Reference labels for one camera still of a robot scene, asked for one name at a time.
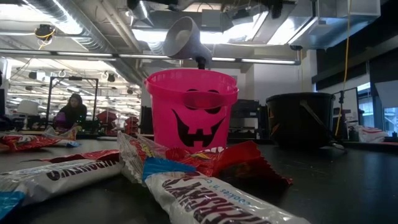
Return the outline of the person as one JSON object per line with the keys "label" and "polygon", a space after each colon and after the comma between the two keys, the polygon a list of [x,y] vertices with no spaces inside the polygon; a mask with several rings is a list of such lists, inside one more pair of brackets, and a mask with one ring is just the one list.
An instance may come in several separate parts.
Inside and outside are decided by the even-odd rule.
{"label": "person", "polygon": [[57,130],[67,131],[77,126],[80,121],[85,121],[86,115],[87,107],[83,104],[81,96],[74,93],[55,116],[53,126]]}

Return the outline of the white desk lamp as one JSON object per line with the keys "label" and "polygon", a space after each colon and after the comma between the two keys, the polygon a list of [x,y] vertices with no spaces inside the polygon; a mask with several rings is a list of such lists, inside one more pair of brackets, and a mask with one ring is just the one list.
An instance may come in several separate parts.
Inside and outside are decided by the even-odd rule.
{"label": "white desk lamp", "polygon": [[163,44],[163,52],[173,59],[193,59],[199,69],[210,68],[211,51],[201,43],[200,30],[195,21],[188,16],[176,21],[169,31]]}

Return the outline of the black stand with screen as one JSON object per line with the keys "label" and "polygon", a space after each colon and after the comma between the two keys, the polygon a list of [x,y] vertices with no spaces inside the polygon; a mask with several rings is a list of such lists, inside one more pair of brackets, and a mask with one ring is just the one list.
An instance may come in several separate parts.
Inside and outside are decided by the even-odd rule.
{"label": "black stand with screen", "polygon": [[359,142],[360,109],[358,89],[349,88],[334,93],[332,133],[342,141]]}

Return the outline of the white lampshade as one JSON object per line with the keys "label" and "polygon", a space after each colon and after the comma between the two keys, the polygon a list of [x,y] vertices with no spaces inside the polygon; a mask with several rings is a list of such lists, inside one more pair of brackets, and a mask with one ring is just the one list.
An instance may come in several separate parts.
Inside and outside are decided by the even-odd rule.
{"label": "white lampshade", "polygon": [[17,107],[17,113],[24,115],[24,126],[22,130],[28,130],[28,117],[37,116],[39,112],[39,104],[36,101],[22,100]]}

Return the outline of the red candy pack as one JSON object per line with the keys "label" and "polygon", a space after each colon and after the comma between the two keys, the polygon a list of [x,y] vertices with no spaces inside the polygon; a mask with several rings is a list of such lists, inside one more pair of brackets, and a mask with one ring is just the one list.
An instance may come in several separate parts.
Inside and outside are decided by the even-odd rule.
{"label": "red candy pack", "polygon": [[84,152],[78,154],[72,154],[61,157],[54,157],[51,159],[30,159],[26,160],[27,162],[49,162],[49,163],[61,163],[67,161],[76,161],[76,160],[94,160],[94,161],[119,161],[119,149],[109,149],[102,151],[94,151],[94,152]]}
{"label": "red candy pack", "polygon": [[0,136],[0,143],[8,146],[11,152],[29,151],[42,147],[52,146],[60,142],[60,139],[45,138],[31,135],[3,135]]}
{"label": "red candy pack", "polygon": [[278,174],[252,141],[198,152],[175,147],[166,150],[165,156],[192,166],[208,177],[217,177],[229,183],[251,181],[282,189],[292,185],[292,179]]}

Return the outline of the white blue Hershey's bar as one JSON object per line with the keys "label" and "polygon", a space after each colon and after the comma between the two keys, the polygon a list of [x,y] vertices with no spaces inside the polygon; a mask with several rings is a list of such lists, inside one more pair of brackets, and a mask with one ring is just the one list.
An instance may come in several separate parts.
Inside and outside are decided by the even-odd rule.
{"label": "white blue Hershey's bar", "polygon": [[310,224],[194,167],[150,157],[142,180],[172,224]]}
{"label": "white blue Hershey's bar", "polygon": [[40,203],[118,175],[116,161],[75,160],[0,174],[0,220],[15,208]]}
{"label": "white blue Hershey's bar", "polygon": [[81,144],[77,141],[66,140],[66,139],[58,139],[52,147],[78,147]]}

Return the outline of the black equipment rack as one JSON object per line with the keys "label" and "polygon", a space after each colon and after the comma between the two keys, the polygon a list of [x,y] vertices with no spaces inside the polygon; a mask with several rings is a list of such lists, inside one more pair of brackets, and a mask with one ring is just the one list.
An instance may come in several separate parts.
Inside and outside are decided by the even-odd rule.
{"label": "black equipment rack", "polygon": [[238,100],[232,107],[228,139],[268,139],[267,106],[258,100]]}

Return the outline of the white plastic bag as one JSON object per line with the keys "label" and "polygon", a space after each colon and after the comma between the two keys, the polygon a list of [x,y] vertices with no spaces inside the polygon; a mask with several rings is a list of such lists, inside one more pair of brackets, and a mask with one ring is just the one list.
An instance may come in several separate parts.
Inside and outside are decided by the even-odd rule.
{"label": "white plastic bag", "polygon": [[388,134],[381,129],[367,126],[355,126],[358,132],[359,141],[363,143],[380,143],[388,137]]}

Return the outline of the black table mat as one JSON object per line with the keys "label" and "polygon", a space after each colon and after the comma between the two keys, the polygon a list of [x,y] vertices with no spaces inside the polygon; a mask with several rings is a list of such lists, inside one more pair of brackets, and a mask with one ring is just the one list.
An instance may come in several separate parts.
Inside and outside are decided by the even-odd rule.
{"label": "black table mat", "polygon": [[[398,223],[398,147],[259,150],[293,184],[267,182],[236,187],[311,223]],[[150,192],[124,176],[106,179],[43,203],[18,208],[0,224],[164,224],[169,216]]]}

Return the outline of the pink jack-o'-lantern bucket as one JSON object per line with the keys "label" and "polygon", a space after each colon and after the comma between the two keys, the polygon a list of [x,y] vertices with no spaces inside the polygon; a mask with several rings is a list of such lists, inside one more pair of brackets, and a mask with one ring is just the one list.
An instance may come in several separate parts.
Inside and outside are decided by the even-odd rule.
{"label": "pink jack-o'-lantern bucket", "polygon": [[237,81],[211,70],[171,69],[145,80],[152,101],[154,140],[198,152],[226,147]]}

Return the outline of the silver rectangular ceiling duct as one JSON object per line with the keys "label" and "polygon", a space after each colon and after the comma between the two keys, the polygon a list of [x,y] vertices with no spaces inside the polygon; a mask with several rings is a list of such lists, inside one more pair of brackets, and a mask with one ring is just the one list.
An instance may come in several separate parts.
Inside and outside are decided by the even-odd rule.
{"label": "silver rectangular ceiling duct", "polygon": [[370,25],[381,15],[381,0],[316,0],[315,15],[289,45],[328,49]]}

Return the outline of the black jack-o'-lantern bucket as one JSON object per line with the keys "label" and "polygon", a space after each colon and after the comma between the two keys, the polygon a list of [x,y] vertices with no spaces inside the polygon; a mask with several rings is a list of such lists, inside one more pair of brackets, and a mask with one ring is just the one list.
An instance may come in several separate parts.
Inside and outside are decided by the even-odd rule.
{"label": "black jack-o'-lantern bucket", "polygon": [[345,151],[332,133],[335,96],[303,92],[274,95],[266,100],[269,137],[279,147],[318,149],[333,146]]}

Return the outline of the black computer tower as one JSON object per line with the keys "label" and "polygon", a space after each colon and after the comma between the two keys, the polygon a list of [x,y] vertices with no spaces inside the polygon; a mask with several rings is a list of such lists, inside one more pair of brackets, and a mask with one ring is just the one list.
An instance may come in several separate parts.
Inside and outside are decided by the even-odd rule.
{"label": "black computer tower", "polygon": [[153,134],[152,108],[148,106],[141,107],[140,116],[140,132],[141,134]]}

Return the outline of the black metal frame stand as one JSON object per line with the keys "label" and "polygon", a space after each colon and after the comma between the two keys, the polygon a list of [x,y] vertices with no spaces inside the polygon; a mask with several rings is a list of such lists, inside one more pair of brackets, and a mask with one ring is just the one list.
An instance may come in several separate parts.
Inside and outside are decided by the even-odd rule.
{"label": "black metal frame stand", "polygon": [[[48,98],[47,98],[47,109],[46,109],[46,117],[45,117],[45,125],[49,125],[49,114],[50,114],[50,102],[51,102],[51,97],[52,97],[52,89],[53,87],[56,87],[58,85],[59,82],[57,82],[56,84],[53,84],[52,82],[57,79],[59,82],[63,81],[64,79],[66,79],[66,77],[50,77],[50,83],[49,83],[49,92],[48,92]],[[95,116],[96,116],[96,108],[97,108],[97,96],[98,96],[98,84],[99,84],[99,80],[97,78],[85,78],[85,77],[77,77],[77,76],[71,76],[71,77],[67,77],[68,80],[71,81],[83,81],[86,80],[89,84],[92,84],[90,82],[90,80],[95,81],[95,98],[94,98],[94,106],[93,106],[93,119],[92,121],[95,120]]]}

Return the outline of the long ceiling light fixture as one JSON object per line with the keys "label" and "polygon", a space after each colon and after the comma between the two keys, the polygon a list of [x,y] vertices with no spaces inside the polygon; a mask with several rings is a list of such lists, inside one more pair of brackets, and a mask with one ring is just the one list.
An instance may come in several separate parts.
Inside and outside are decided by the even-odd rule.
{"label": "long ceiling light fixture", "polygon": [[[0,49],[3,55],[20,55],[21,57],[38,56],[43,58],[52,57],[74,57],[95,58],[96,60],[107,60],[116,58],[134,58],[134,59],[154,59],[154,60],[171,60],[172,58],[165,55],[147,55],[147,54],[117,54],[117,53],[93,53],[93,52],[65,52],[51,50],[21,50],[21,49]],[[279,60],[270,58],[236,58],[236,57],[212,57],[213,62],[230,62],[230,63],[258,63],[258,64],[274,64],[274,65],[300,65],[299,60]]]}

